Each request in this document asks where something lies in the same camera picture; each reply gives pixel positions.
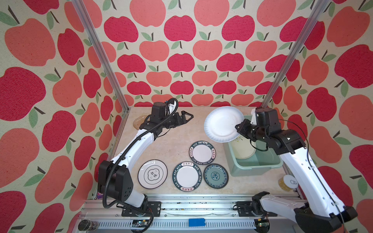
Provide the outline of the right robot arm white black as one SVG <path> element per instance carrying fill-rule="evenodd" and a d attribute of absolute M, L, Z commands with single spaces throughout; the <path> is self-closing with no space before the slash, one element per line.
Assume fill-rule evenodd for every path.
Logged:
<path fill-rule="evenodd" d="M 251 120 L 240 116 L 235 128 L 250 142 L 264 142 L 266 149 L 273 149 L 307 198 L 306 203 L 294 204 L 263 191 L 252 197 L 253 214 L 278 214 L 296 222 L 305 233 L 332 233 L 358 216 L 354 207 L 346 206 L 332 191 L 301 136 L 295 130 L 282 130 L 276 110 L 257 108 Z"/>

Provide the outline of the cream plate with twig motif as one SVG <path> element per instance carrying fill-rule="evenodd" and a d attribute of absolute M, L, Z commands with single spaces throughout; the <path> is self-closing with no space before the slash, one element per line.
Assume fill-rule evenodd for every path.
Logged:
<path fill-rule="evenodd" d="M 236 159 L 248 159 L 252 157 L 256 152 L 256 149 L 254 148 L 256 146 L 256 143 L 254 142 L 251 145 L 250 140 L 242 136 L 238 136 L 236 139 L 234 139 L 231 142 L 231 146 Z"/>

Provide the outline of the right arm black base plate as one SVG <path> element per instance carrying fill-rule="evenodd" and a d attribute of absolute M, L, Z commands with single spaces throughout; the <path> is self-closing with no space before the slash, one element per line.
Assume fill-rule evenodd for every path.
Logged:
<path fill-rule="evenodd" d="M 249 202 L 236 202 L 233 206 L 233 210 L 237 211 L 240 217 L 244 216 L 252 216 L 252 217 L 276 217 L 278 216 L 272 212 L 266 212 L 261 207 L 260 203 L 256 201 L 249 201 Z"/>

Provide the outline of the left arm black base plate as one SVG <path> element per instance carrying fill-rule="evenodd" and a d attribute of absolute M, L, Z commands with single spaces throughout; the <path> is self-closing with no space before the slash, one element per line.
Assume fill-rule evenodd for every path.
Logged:
<path fill-rule="evenodd" d="M 154 217 L 160 217 L 161 213 L 161 204 L 162 202 L 148 202 L 146 209 L 143 209 L 145 212 L 136 210 L 135 207 L 125 204 L 123 207 L 121 216 L 123 217 L 150 217 L 152 213 Z"/>

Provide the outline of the mint green plastic bin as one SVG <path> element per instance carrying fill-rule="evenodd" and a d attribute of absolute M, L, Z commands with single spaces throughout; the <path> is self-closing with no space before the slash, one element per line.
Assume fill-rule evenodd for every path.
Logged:
<path fill-rule="evenodd" d="M 230 175 L 233 177 L 259 176 L 283 166 L 282 159 L 276 155 L 273 149 L 264 151 L 266 144 L 256 141 L 255 154 L 248 159 L 236 159 L 231 146 L 231 141 L 223 143 Z"/>

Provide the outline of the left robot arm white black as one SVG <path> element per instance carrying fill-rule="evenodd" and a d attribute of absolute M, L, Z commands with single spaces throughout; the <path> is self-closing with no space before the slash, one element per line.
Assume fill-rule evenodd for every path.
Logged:
<path fill-rule="evenodd" d="M 139 130 L 116 157 L 103 161 L 98 169 L 98 192 L 103 195 L 102 203 L 105 209 L 112 206 L 129 206 L 132 210 L 144 214 L 148 211 L 148 197 L 134 189 L 130 171 L 137 160 L 162 133 L 163 129 L 173 129 L 187 124 L 194 118 L 186 111 L 177 111 L 179 102 L 171 98 L 166 102 L 156 102 Z"/>

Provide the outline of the white fluted plate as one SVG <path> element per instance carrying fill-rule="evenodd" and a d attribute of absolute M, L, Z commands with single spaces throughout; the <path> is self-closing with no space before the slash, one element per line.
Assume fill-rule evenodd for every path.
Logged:
<path fill-rule="evenodd" d="M 244 119 L 243 113 L 235 107 L 219 107 L 207 116 L 204 130 L 211 140 L 227 143 L 240 135 L 235 127 L 240 125 Z"/>

